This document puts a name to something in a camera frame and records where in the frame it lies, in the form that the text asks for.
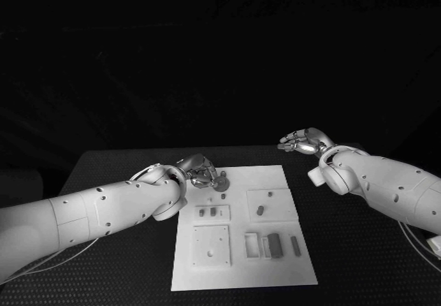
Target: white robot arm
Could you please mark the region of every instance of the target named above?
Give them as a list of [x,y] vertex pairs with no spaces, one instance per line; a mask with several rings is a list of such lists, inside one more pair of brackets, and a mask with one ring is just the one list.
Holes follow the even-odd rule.
[[224,190],[210,161],[195,154],[172,166],[146,167],[123,182],[0,209],[0,283],[35,259],[129,228],[149,215],[156,221],[169,218],[185,206],[185,180],[197,188]]
[[279,139],[277,149],[315,154],[308,172],[315,186],[328,185],[342,195],[355,194],[394,220],[441,235],[441,178],[409,164],[335,145],[315,128]]

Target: dark tabletop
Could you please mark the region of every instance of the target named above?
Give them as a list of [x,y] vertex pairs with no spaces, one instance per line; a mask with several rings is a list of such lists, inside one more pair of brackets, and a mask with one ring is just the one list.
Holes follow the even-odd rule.
[[[60,194],[119,182],[154,163],[201,153],[216,167],[280,164],[298,211],[316,286],[171,292],[177,218],[148,218],[99,239],[54,269],[12,280],[1,305],[439,305],[441,275],[412,249],[396,221],[361,197],[338,196],[306,176],[315,156],[275,146],[86,152]],[[83,246],[69,248],[58,263]]]

